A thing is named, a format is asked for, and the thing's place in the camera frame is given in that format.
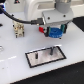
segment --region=white table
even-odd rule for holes
[[[24,13],[14,13],[15,17],[24,19]],[[15,38],[12,20],[0,15],[0,84],[9,84],[22,79],[55,70],[64,66],[84,61],[84,32],[71,23],[62,39],[46,38],[37,26],[25,24],[25,37]],[[62,44],[61,49],[67,59],[30,68],[25,53]]]

